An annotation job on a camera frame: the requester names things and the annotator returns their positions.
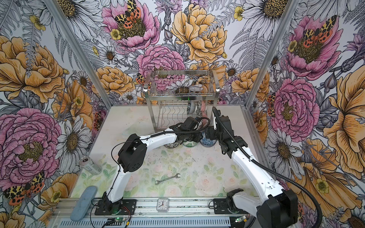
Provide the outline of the black floral pattern bowl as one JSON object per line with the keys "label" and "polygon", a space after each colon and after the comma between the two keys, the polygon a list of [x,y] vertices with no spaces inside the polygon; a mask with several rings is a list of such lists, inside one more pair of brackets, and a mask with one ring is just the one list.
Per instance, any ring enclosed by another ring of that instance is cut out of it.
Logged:
{"label": "black floral pattern bowl", "polygon": [[164,147],[169,148],[169,149],[173,149],[173,148],[178,147],[180,144],[181,144],[180,141],[176,141],[174,143],[165,144]]}

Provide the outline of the blue white floral bowl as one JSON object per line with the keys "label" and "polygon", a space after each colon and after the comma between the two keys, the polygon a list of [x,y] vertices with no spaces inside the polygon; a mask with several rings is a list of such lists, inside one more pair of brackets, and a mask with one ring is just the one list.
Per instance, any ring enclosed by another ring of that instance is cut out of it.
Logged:
{"label": "blue white floral bowl", "polygon": [[217,140],[211,140],[206,138],[205,136],[200,140],[200,144],[204,147],[213,147],[216,142]]}

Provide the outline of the dark blue petal bowl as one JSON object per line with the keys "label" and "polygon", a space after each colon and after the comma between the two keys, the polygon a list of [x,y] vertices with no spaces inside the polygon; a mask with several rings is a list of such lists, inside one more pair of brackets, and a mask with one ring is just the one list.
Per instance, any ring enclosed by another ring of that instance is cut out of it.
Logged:
{"label": "dark blue petal bowl", "polygon": [[198,115],[198,111],[201,109],[199,101],[189,101],[187,106],[188,115]]}

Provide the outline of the pink rimmed patterned bowl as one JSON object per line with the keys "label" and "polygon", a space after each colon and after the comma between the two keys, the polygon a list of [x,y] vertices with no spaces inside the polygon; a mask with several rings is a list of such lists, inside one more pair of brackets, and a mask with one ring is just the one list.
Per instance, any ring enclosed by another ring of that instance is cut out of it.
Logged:
{"label": "pink rimmed patterned bowl", "polygon": [[205,101],[201,101],[200,102],[200,112],[202,115],[204,115],[206,113],[206,104]]}

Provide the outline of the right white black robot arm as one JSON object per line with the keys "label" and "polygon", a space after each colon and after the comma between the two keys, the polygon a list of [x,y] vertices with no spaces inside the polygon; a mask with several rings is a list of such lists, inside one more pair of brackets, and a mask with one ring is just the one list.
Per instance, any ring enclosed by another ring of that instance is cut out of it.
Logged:
{"label": "right white black robot arm", "polygon": [[287,228],[297,223],[298,198],[256,164],[255,156],[241,137],[231,137],[222,127],[213,126],[205,130],[205,135],[218,141],[222,153],[241,168],[258,194],[252,197],[244,191],[234,191],[232,200],[236,208],[254,215],[263,228]]}

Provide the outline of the green leaf pattern bowl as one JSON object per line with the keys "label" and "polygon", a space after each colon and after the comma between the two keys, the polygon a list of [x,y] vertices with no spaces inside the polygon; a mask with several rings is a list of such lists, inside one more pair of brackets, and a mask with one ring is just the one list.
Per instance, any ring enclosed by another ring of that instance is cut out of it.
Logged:
{"label": "green leaf pattern bowl", "polygon": [[194,141],[185,141],[183,142],[183,145],[188,148],[195,147],[198,143]]}

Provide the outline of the silver combination wrench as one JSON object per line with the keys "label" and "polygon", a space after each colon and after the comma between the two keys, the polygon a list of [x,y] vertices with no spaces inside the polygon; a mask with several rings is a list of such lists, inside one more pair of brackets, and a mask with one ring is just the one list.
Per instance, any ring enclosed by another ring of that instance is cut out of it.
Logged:
{"label": "silver combination wrench", "polygon": [[180,177],[181,177],[181,175],[179,173],[177,173],[174,176],[171,176],[171,177],[168,177],[168,178],[165,178],[165,179],[162,179],[162,180],[156,180],[155,185],[159,185],[163,182],[166,182],[166,181],[169,181],[169,180],[172,180],[172,179],[179,179]]}

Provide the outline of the silver drink can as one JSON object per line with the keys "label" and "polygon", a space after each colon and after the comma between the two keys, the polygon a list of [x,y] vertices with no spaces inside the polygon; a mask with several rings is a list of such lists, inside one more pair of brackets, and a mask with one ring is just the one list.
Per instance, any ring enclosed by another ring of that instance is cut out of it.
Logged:
{"label": "silver drink can", "polygon": [[94,163],[89,156],[82,157],[79,161],[79,165],[92,175],[99,175],[102,172],[102,168]]}

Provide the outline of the green circuit board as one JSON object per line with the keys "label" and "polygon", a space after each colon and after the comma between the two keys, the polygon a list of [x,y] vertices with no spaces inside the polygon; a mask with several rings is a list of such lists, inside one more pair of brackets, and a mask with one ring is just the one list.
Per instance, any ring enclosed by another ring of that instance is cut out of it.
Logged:
{"label": "green circuit board", "polygon": [[108,219],[107,226],[128,226],[129,225],[129,219],[128,218],[122,218],[122,217],[117,217],[117,218],[110,218]]}

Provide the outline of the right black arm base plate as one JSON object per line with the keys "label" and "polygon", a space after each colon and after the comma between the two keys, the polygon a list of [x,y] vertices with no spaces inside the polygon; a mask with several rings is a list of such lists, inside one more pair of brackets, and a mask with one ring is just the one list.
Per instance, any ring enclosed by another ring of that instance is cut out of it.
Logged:
{"label": "right black arm base plate", "polygon": [[234,208],[232,200],[225,198],[213,199],[213,210],[215,214],[236,214],[238,211]]}

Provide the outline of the left aluminium corner post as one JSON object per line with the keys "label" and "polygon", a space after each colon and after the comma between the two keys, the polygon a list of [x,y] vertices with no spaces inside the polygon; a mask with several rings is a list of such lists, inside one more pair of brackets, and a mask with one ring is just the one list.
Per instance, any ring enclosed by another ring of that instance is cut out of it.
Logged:
{"label": "left aluminium corner post", "polygon": [[60,30],[65,35],[65,39],[68,41],[69,45],[72,47],[74,53],[76,54],[78,60],[81,62],[84,70],[88,74],[91,79],[93,85],[98,91],[101,99],[103,100],[107,110],[113,106],[112,101],[110,100],[107,92],[103,88],[95,70],[93,69],[90,61],[88,60],[81,44],[78,41],[77,36],[75,35],[72,26],[69,25],[65,15],[63,14],[61,7],[58,4],[58,1],[45,1],[45,5],[47,9],[50,11],[50,14],[53,16],[55,22],[59,25]]}

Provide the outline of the aluminium corner post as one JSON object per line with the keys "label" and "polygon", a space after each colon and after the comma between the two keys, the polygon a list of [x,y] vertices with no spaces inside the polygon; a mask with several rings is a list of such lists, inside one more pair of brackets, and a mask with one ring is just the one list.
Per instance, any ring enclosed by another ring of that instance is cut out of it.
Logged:
{"label": "aluminium corner post", "polygon": [[265,78],[270,62],[275,55],[276,49],[279,46],[279,43],[281,42],[286,29],[290,26],[291,19],[294,17],[298,5],[299,1],[288,1],[286,9],[283,13],[283,17],[279,23],[277,30],[275,31],[275,34],[273,35],[272,42],[266,52],[263,63],[259,68],[256,81],[253,83],[252,89],[249,92],[249,96],[245,103],[246,108],[249,108],[251,106],[254,98],[256,97],[259,87]]}
{"label": "aluminium corner post", "polygon": [[112,101],[110,100],[107,92],[103,88],[95,70],[93,69],[90,61],[88,60],[81,44],[78,41],[77,36],[75,35],[72,26],[69,25],[65,15],[63,14],[61,7],[58,4],[58,1],[45,1],[45,5],[47,9],[50,11],[50,14],[53,16],[55,22],[59,25],[60,30],[65,35],[65,39],[68,41],[69,45],[72,47],[74,53],[76,54],[78,60],[81,62],[84,70],[88,74],[91,79],[93,85],[98,91],[101,99],[103,100],[107,110],[113,106]]}

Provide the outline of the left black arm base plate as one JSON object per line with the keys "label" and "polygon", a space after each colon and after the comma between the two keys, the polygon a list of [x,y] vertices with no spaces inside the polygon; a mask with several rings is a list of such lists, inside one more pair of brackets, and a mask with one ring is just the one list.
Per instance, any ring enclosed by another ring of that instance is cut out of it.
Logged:
{"label": "left black arm base plate", "polygon": [[108,198],[101,199],[97,203],[95,215],[134,215],[136,209],[136,199],[121,199],[112,203]]}

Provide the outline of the aluminium front rail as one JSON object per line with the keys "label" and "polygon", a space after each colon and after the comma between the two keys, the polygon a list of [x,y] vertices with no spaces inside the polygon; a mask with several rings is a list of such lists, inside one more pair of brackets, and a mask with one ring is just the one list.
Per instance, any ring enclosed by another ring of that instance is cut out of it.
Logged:
{"label": "aluminium front rail", "polygon": [[[249,214],[247,210],[237,210],[236,214],[215,214],[213,210],[213,199],[210,197],[205,198],[169,198],[169,211],[168,212],[158,212],[156,210],[157,199],[158,198],[124,198],[137,200],[136,209],[133,218],[137,217],[198,217],[198,216],[240,216],[243,214]],[[96,203],[98,199],[93,200],[90,205],[84,219],[89,218],[116,218],[122,217],[127,218],[128,215],[111,215],[111,216],[98,216],[95,215],[95,210],[97,208]]]}

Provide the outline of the right aluminium corner post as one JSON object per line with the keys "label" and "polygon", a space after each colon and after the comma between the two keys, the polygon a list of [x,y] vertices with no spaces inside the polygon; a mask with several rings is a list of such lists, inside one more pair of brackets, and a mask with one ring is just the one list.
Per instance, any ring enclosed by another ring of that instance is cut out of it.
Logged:
{"label": "right aluminium corner post", "polygon": [[275,55],[276,49],[279,46],[279,43],[281,42],[286,29],[290,26],[291,19],[294,17],[298,5],[299,1],[288,1],[286,9],[283,13],[283,17],[279,23],[277,30],[275,31],[275,34],[273,35],[272,42],[266,52],[263,63],[259,68],[256,81],[253,83],[252,89],[249,92],[249,96],[245,103],[246,108],[249,108],[251,106],[254,98],[256,97],[259,87],[265,78],[270,62]]}

